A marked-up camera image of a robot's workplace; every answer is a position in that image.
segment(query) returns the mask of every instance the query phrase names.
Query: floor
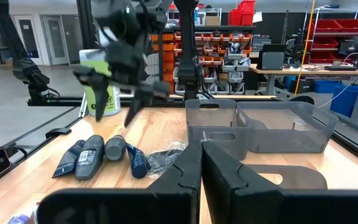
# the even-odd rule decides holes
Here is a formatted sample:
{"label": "floor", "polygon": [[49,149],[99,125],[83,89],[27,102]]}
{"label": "floor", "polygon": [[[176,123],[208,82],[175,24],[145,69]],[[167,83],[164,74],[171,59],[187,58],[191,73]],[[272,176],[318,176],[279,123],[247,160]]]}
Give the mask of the floor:
{"label": "floor", "polygon": [[[40,67],[43,74],[50,78],[49,87],[56,89],[62,96],[82,96],[83,87],[77,82],[72,71],[75,66]],[[246,91],[247,95],[253,95],[255,91]],[[332,94],[305,93],[315,100],[315,105],[320,106],[329,101]],[[0,146],[17,138],[18,136],[34,129],[50,119],[68,111],[69,107],[29,107],[27,100],[29,94],[26,85],[17,80],[9,66],[0,66]],[[330,103],[323,109],[329,110]],[[53,128],[64,127],[78,117],[79,108],[68,112],[65,116],[40,128],[28,135],[18,144],[34,146],[45,139],[45,133]],[[347,125],[338,123],[338,126],[351,135],[357,133],[348,130]]]}

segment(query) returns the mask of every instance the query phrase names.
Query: wooden table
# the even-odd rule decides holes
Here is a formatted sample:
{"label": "wooden table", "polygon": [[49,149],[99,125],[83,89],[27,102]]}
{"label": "wooden table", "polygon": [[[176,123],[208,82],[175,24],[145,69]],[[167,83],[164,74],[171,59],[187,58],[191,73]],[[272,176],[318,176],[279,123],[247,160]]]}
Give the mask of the wooden table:
{"label": "wooden table", "polygon": [[[256,68],[257,64],[251,64],[249,70],[262,75],[267,75],[266,82],[266,95],[274,95],[274,84],[276,77],[280,76],[289,76],[289,75],[299,75],[300,68],[284,68],[283,70],[259,70]],[[314,65],[304,65],[303,68],[315,68]],[[358,70],[356,71],[327,71],[327,70],[317,70],[310,71],[302,69],[302,76],[318,76],[318,77],[351,77],[358,76]],[[351,120],[358,123],[358,96],[356,103],[354,104],[354,109],[352,112]]]}
{"label": "wooden table", "polygon": [[[96,123],[87,116],[71,129],[67,136],[57,137],[32,157],[0,179],[0,223],[31,210],[46,195],[64,188],[146,188],[155,179],[135,179],[131,175],[129,159],[104,161],[98,173],[89,181],[79,182],[73,175],[52,179],[51,176],[66,150],[79,139],[100,134],[107,141],[121,134],[126,141],[146,154],[165,149],[171,142],[186,142],[186,114],[184,108],[147,108],[126,129],[123,121],[127,108],[114,116]],[[334,141],[330,141],[323,154],[256,154],[248,152],[246,164],[298,165],[322,173],[329,189],[358,189],[358,158]],[[276,184],[280,177],[264,175]],[[201,194],[201,222],[211,223],[204,193]]]}

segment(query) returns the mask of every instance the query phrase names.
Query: gray plastic bin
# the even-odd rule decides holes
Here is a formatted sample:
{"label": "gray plastic bin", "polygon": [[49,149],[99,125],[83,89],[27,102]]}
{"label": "gray plastic bin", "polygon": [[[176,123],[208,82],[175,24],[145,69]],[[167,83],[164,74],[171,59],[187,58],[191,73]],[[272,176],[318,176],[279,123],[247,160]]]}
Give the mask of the gray plastic bin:
{"label": "gray plastic bin", "polygon": [[244,102],[237,109],[253,125],[252,152],[321,153],[338,117],[304,102]]}
{"label": "gray plastic bin", "polygon": [[188,142],[213,141],[233,158],[246,158],[252,127],[233,100],[186,100]]}

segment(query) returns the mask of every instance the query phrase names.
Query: bin handle cutout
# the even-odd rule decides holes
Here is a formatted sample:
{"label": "bin handle cutout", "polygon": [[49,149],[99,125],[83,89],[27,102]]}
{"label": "bin handle cutout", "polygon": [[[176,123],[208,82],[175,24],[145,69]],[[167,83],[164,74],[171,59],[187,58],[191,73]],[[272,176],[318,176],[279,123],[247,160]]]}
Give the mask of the bin handle cutout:
{"label": "bin handle cutout", "polygon": [[208,139],[217,141],[233,141],[236,136],[233,133],[208,133]]}
{"label": "bin handle cutout", "polygon": [[219,104],[216,103],[202,103],[200,104],[201,110],[218,110],[220,108]]}

